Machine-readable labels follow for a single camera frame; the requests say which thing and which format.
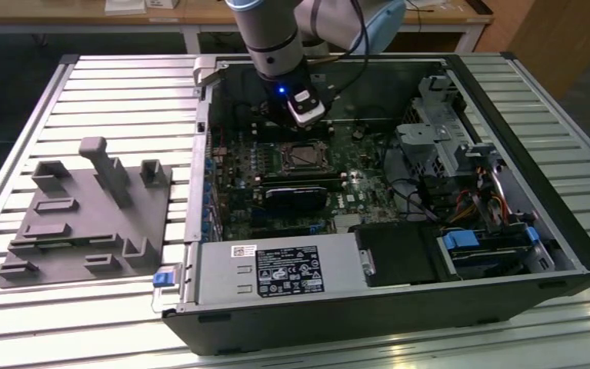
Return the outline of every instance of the metal bracket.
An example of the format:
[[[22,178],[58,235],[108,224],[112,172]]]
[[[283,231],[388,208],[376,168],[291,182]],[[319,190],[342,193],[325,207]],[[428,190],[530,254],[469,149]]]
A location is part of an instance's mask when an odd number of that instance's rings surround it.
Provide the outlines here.
[[[219,79],[217,69],[215,56],[206,55],[194,59],[193,76],[194,84],[198,87],[206,86]]]

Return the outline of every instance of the yellow wire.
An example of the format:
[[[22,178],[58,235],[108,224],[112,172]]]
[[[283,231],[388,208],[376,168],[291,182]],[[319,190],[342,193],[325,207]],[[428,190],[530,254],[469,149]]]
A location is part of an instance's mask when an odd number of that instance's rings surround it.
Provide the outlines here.
[[[458,221],[461,218],[469,216],[470,213],[473,213],[473,211],[476,210],[476,205],[470,205],[468,208],[465,208],[464,211],[461,211],[461,213],[457,214],[457,216],[454,218],[452,218],[450,223],[454,223],[456,221]]]

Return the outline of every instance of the red wire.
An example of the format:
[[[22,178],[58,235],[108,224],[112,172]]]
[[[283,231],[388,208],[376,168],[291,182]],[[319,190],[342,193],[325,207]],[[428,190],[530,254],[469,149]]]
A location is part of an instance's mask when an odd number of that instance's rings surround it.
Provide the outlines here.
[[[465,194],[469,194],[470,191],[469,190],[464,190],[460,193],[460,196],[457,196],[457,209],[456,212],[460,212],[460,206],[461,206],[461,198],[464,197]]]

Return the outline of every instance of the blue tab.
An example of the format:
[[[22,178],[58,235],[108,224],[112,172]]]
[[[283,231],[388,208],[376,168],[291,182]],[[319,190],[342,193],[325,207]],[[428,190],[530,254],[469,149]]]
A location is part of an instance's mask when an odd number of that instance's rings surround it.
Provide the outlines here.
[[[159,272],[154,274],[154,287],[155,288],[171,287],[174,286],[174,280],[175,280],[174,271]]]
[[[537,232],[534,227],[528,227],[525,229],[525,233],[528,233],[528,237],[530,238],[533,244],[541,241],[540,233]]]
[[[453,248],[474,248],[480,246],[474,231],[452,231],[442,238],[448,250]]]
[[[442,236],[442,242],[444,242],[444,244],[446,244],[448,250],[452,250],[453,248],[457,247],[456,240],[452,239],[450,234],[446,234],[445,236]]]

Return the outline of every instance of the black cable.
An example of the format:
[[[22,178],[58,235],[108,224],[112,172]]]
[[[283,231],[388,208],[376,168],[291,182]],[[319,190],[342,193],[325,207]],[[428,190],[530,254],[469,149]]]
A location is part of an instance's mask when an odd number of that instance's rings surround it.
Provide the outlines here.
[[[351,86],[353,83],[361,78],[363,72],[368,69],[368,62],[370,61],[370,36],[368,35],[366,19],[363,19],[363,10],[361,8],[361,4],[358,4],[358,0],[351,0],[351,3],[353,3],[354,11],[357,12],[358,21],[361,22],[361,33],[362,33],[363,40],[366,41],[366,51],[365,51],[365,55],[363,55],[363,64],[362,64],[361,70],[354,75],[353,79],[350,79],[347,81],[345,86],[338,88],[338,90],[335,90],[335,94],[338,94],[338,95],[342,94],[343,91],[347,89],[347,87]]]
[[[406,2],[409,4],[412,4],[413,7],[416,8],[414,12],[418,15],[418,33],[421,33],[422,32],[422,18],[420,17],[420,13],[422,12],[422,10],[420,10],[418,5],[414,4],[412,0],[406,0]]]

